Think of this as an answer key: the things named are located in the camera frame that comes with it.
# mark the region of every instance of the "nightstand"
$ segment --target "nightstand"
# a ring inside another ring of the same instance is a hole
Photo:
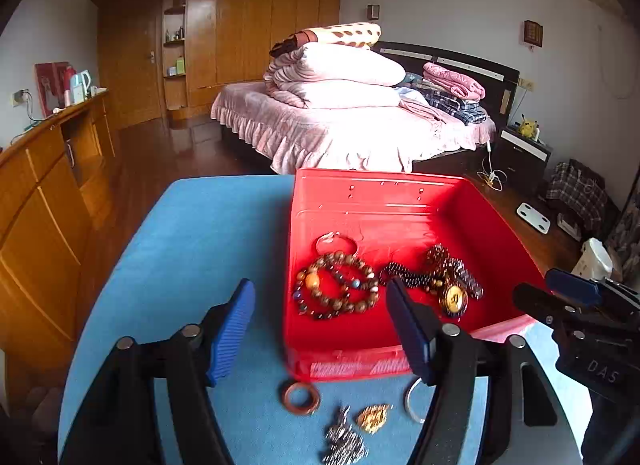
[[[545,174],[551,153],[548,145],[529,140],[517,130],[505,127],[494,147],[492,165],[494,170],[503,170],[507,175],[507,186],[533,196]]]

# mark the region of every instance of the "wall switch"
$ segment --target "wall switch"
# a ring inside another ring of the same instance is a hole
[[[23,104],[27,101],[26,93],[24,90],[18,90],[15,93],[11,93],[11,105],[15,108],[20,104]]]
[[[518,85],[521,88],[526,89],[527,91],[533,91],[536,88],[536,85],[533,82],[533,80],[518,79]]]

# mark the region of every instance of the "bed frame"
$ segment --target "bed frame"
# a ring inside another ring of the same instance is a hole
[[[520,72],[495,62],[455,51],[401,42],[377,42],[372,50],[399,63],[405,71],[422,75],[422,66],[433,62],[473,77],[486,90],[482,107],[486,109],[498,130],[506,127],[513,105]],[[229,128],[222,127],[222,138],[237,156],[255,166],[260,174],[273,174],[271,160],[244,143]],[[485,156],[484,146],[475,151],[459,149],[444,152],[428,160],[414,161],[413,171],[460,176],[480,168]]]

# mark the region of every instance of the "blue tablecloth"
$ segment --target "blue tablecloth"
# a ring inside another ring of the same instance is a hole
[[[122,336],[139,343],[165,339],[207,310],[228,301],[242,277],[255,283],[257,305],[232,374],[209,396],[238,465],[319,463],[324,429],[335,408],[352,414],[372,403],[391,403],[389,421],[364,435],[363,464],[405,463],[420,426],[402,409],[409,375],[371,381],[320,383],[322,403],[313,416],[288,413],[278,386],[289,378],[282,347],[282,301],[292,176],[239,176],[180,180],[167,189],[131,240],[95,304],[74,356],[60,416],[59,449],[95,373]],[[581,442],[591,405],[587,391],[554,368],[558,355],[548,328],[527,335],[556,388]],[[484,418],[486,380],[478,379],[464,463],[475,463]],[[428,405],[420,386],[416,405]],[[156,381],[159,430],[166,463],[180,464],[166,384]]]

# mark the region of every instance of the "patterned curtain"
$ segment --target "patterned curtain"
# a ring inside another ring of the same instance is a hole
[[[607,246],[616,251],[626,281],[640,266],[640,171],[632,188],[625,210],[607,239]]]

